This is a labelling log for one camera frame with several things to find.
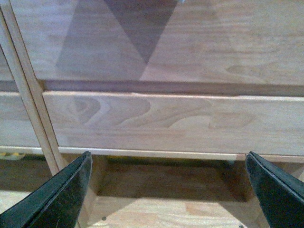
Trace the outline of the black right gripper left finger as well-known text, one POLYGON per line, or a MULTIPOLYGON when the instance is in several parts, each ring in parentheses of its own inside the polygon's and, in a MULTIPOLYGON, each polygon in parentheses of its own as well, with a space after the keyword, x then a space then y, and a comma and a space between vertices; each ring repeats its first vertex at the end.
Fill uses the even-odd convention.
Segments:
POLYGON ((92 170, 85 152, 50 180, 0 215, 2 228, 73 228, 76 226, 92 170))

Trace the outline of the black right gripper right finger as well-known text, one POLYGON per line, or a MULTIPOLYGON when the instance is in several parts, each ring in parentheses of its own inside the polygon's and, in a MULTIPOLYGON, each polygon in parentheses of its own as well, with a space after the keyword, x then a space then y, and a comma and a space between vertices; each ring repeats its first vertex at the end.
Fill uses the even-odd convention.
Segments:
POLYGON ((304 226, 304 183, 260 155, 249 152, 246 170, 271 228, 304 226))

